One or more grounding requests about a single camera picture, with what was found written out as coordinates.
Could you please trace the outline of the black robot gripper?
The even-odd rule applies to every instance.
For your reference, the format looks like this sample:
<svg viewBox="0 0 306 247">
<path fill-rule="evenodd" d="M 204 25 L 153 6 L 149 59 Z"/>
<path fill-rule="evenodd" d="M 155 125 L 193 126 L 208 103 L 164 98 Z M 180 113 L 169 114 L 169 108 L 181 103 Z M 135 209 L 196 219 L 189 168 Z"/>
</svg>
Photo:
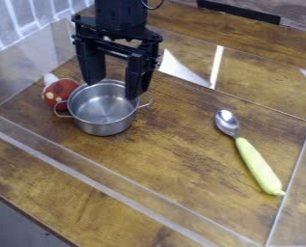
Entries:
<svg viewBox="0 0 306 247">
<path fill-rule="evenodd" d="M 147 12 L 156 7 L 147 0 L 95 0 L 95 15 L 76 14 L 72 36 L 84 82 L 93 85 L 105 77 L 104 56 L 128 59 L 125 98 L 135 99 L 148 89 L 157 66 L 163 37 L 145 27 Z"/>
</svg>

